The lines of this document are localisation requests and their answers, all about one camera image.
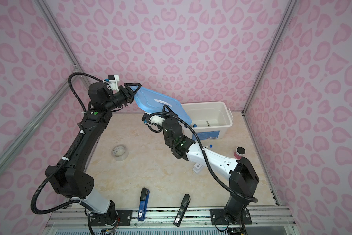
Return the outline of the blue plastic bin lid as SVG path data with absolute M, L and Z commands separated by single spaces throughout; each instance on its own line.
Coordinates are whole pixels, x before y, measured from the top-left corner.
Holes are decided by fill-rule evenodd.
M 177 99 L 141 87 L 135 94 L 134 100 L 141 110 L 149 114 L 162 112 L 163 107 L 167 105 L 174 113 L 178 115 L 179 118 L 185 121 L 188 125 L 192 124 L 191 118 L 188 116 L 182 104 Z

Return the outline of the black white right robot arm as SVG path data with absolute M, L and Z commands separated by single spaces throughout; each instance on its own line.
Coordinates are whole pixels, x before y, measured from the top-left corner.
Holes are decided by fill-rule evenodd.
M 215 153 L 203 146 L 195 130 L 168 106 L 162 112 L 150 114 L 145 121 L 162 132 L 165 144 L 177 159 L 184 159 L 207 167 L 213 179 L 230 198 L 224 207 L 224 219 L 229 224 L 244 223 L 250 203 L 257 203 L 254 193 L 259 177 L 250 160 L 233 159 Z

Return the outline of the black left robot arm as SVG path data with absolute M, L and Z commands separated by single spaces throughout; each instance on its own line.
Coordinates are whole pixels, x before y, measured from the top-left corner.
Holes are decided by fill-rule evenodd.
M 115 93 L 105 82 L 91 84 L 88 89 L 88 109 L 78 123 L 79 134 L 63 158 L 45 171 L 55 193 L 70 198 L 71 204 L 78 203 L 85 207 L 90 212 L 89 217 L 100 225 L 116 226 L 119 217 L 114 203 L 94 188 L 94 179 L 85 172 L 85 168 L 113 111 L 131 104 L 140 88 L 139 83 L 125 83 Z

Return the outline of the white plastic storage bin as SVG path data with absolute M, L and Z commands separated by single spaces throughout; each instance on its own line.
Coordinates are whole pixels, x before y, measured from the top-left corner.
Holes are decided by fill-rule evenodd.
M 222 101 L 188 103 L 182 105 L 192 120 L 193 128 L 200 140 L 222 139 L 227 130 L 233 125 L 233 114 Z

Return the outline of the clear tape roll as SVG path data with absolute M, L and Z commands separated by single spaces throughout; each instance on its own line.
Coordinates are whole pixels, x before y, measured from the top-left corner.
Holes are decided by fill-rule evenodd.
M 112 149 L 111 155 L 114 160 L 121 162 L 127 159 L 129 150 L 125 145 L 117 145 Z

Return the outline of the white test tube rack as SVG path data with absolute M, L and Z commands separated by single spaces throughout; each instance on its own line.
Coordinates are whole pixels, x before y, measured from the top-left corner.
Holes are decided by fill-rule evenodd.
M 194 173 L 199 174 L 203 170 L 203 168 L 204 168 L 203 164 L 195 163 L 193 167 L 193 171 Z

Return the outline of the blue black stapler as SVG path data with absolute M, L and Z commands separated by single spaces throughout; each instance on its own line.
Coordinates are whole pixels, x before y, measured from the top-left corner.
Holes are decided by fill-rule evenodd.
M 138 208 L 138 215 L 137 215 L 137 220 L 139 221 L 144 221 L 146 218 L 146 211 L 147 211 L 149 196 L 150 196 L 149 189 L 142 188 L 141 195 L 140 195 L 140 203 Z

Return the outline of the pink white tape roll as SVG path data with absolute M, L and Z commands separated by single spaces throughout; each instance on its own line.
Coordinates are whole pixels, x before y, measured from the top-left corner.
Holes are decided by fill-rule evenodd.
M 239 146 L 235 149 L 234 157 L 238 160 L 242 159 L 246 154 L 246 149 Z

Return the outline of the aluminium corner frame post left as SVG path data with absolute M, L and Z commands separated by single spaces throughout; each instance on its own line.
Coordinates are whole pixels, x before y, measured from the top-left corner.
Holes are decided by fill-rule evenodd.
M 89 88 L 90 86 L 90 81 L 88 78 L 95 78 L 92 75 L 89 75 L 87 73 L 84 73 L 84 70 L 82 69 L 82 66 L 80 65 L 75 53 L 73 52 L 70 44 L 68 43 L 66 37 L 64 36 L 60 26 L 57 23 L 56 17 L 52 13 L 52 11 L 49 8 L 49 5 L 47 4 L 46 1 L 34 1 L 34 3 L 38 6 L 40 12 L 42 13 L 43 17 L 45 18 L 47 24 L 53 31 L 56 39 L 58 40 L 61 48 L 63 49 L 63 52 L 65 53 L 66 57 L 69 59 L 71 62 L 71 65 L 73 66 L 74 72 L 70 75 L 70 77 L 67 79 L 64 85 L 60 88 L 60 91 L 58 93 L 63 93 L 64 95 L 68 93 L 69 91 L 73 93 L 73 95 L 76 97 L 77 101 L 81 105 L 83 111 L 82 113 L 86 113 L 86 107 L 78 94 L 76 93 L 72 83 L 77 80 L 77 78 L 82 78 L 83 84 L 85 87 Z

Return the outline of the aluminium corner frame post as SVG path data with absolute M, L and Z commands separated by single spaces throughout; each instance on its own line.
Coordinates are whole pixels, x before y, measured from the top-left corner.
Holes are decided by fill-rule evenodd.
M 280 24 L 277 28 L 277 30 L 274 33 L 274 36 L 271 40 L 270 46 L 268 48 L 268 51 L 265 55 L 265 58 L 263 60 L 263 63 L 260 67 L 260 70 L 256 76 L 255 82 L 253 84 L 253 87 L 249 93 L 248 96 L 248 100 L 245 103 L 244 109 L 242 111 L 242 115 L 245 116 L 248 112 L 248 109 L 253 101 L 254 95 L 256 94 L 256 91 L 258 90 L 258 87 L 260 85 L 260 82 L 263 78 L 263 76 L 265 75 L 265 72 L 267 70 L 267 67 L 269 66 L 269 64 L 271 63 L 272 57 L 274 56 L 274 54 L 276 53 L 277 47 L 280 44 L 282 37 L 288 27 L 288 25 L 291 22 L 291 19 L 294 15 L 294 12 L 297 10 L 299 5 L 299 1 L 297 0 L 291 0 L 288 1 L 288 4 L 285 8 L 284 14 L 280 20 Z
M 87 73 L 84 73 L 84 70 L 82 69 L 82 66 L 80 65 L 75 53 L 73 52 L 70 44 L 68 43 L 66 37 L 64 36 L 60 26 L 57 23 L 56 17 L 52 13 L 52 11 L 49 8 L 49 5 L 47 4 L 46 1 L 34 1 L 34 3 L 38 6 L 40 12 L 42 13 L 43 17 L 45 18 L 47 24 L 53 31 L 56 39 L 58 40 L 61 48 L 63 49 L 63 52 L 65 53 L 66 57 L 69 59 L 71 62 L 71 65 L 73 66 L 74 72 L 70 75 L 70 77 L 67 79 L 64 85 L 60 88 L 60 91 L 58 93 L 63 93 L 64 95 L 68 93 L 69 91 L 73 93 L 73 95 L 76 97 L 77 101 L 81 105 L 83 111 L 82 113 L 86 113 L 86 107 L 78 94 L 76 93 L 72 83 L 77 80 L 77 78 L 82 78 L 83 84 L 85 87 L 89 88 L 90 86 L 90 81 L 88 78 L 95 78 L 92 75 L 89 75 Z

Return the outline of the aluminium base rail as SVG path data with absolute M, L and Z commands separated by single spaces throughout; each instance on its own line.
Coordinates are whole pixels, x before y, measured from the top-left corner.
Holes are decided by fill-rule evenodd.
M 62 209 L 51 214 L 44 235 L 299 235 L 284 206 L 249 206 L 244 218 L 231 224 L 220 207 L 189 207 L 181 216 L 178 208 L 148 208 L 144 220 L 138 209 L 119 209 L 119 225 L 88 222 L 83 209 Z

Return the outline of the aluminium diagonal frame bar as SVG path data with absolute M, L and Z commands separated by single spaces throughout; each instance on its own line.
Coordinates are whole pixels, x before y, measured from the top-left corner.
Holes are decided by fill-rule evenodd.
M 52 69 L 47 78 L 21 67 L 0 71 L 0 156 L 41 109 L 55 86 L 71 74 L 70 69 Z M 15 155 L 0 176 L 0 189 L 37 185 L 48 165 L 54 164 L 70 147 L 78 132 L 81 107 L 68 92 Z

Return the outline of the aluminium corner frame post right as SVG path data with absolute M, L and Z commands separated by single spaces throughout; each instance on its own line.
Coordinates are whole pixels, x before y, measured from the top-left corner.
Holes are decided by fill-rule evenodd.
M 249 93 L 248 96 L 248 100 L 245 103 L 244 109 L 242 111 L 242 115 L 245 116 L 248 112 L 248 109 L 253 101 L 254 95 L 256 94 L 256 91 L 258 90 L 258 87 L 260 85 L 260 82 L 263 78 L 263 76 L 265 75 L 265 72 L 267 70 L 267 67 L 269 66 L 269 64 L 271 63 L 272 57 L 274 56 L 274 54 L 276 53 L 277 47 L 280 44 L 282 37 L 288 27 L 288 25 L 291 22 L 291 19 L 294 15 L 294 12 L 297 10 L 299 5 L 299 1 L 297 0 L 291 0 L 288 1 L 288 4 L 285 8 L 284 14 L 280 20 L 280 24 L 277 28 L 277 30 L 274 33 L 274 36 L 271 40 L 270 46 L 268 48 L 268 51 L 265 55 L 265 58 L 263 60 L 263 63 L 260 67 L 260 70 L 256 76 L 255 82 L 253 84 L 253 87 Z

